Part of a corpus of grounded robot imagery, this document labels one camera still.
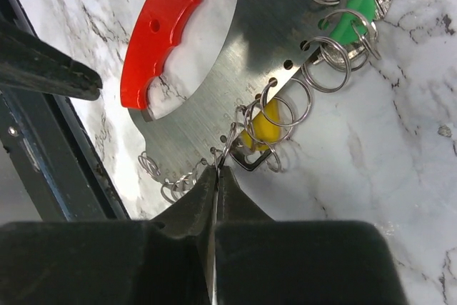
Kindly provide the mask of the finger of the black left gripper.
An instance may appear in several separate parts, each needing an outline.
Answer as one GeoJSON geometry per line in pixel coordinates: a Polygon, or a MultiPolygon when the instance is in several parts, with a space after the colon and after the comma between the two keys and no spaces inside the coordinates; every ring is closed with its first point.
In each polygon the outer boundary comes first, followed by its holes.
{"type": "Polygon", "coordinates": [[[1,21],[1,84],[95,101],[99,74],[16,26],[1,21]]]}

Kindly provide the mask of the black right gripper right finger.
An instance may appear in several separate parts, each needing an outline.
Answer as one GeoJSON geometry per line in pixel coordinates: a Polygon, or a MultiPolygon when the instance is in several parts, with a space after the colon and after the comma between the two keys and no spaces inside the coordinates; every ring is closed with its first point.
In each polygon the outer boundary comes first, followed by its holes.
{"type": "Polygon", "coordinates": [[[262,235],[273,222],[239,186],[230,168],[219,173],[215,222],[218,304],[258,304],[266,256],[262,235]]]}

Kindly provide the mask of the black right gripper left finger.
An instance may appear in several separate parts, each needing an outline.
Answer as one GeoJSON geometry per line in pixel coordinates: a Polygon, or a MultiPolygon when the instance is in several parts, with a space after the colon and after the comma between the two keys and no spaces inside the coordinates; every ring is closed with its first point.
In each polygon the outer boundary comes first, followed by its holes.
{"type": "Polygon", "coordinates": [[[208,167],[196,185],[152,221],[149,255],[154,299],[167,304],[212,304],[219,170],[208,167]]]}

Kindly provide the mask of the steel key organizer red handle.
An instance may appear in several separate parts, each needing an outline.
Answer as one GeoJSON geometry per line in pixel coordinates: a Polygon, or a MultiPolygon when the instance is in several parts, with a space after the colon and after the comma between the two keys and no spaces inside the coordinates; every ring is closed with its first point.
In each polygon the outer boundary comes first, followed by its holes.
{"type": "Polygon", "coordinates": [[[177,202],[198,180],[200,166],[221,166],[232,156],[245,169],[248,149],[240,134],[243,111],[255,99],[263,108],[292,81],[306,94],[328,92],[309,71],[318,54],[349,77],[355,70],[346,49],[330,38],[336,22],[318,23],[348,0],[237,0],[225,42],[202,84],[162,118],[149,110],[148,91],[201,0],[146,0],[136,21],[121,75],[121,104],[146,142],[139,161],[177,202]]]}

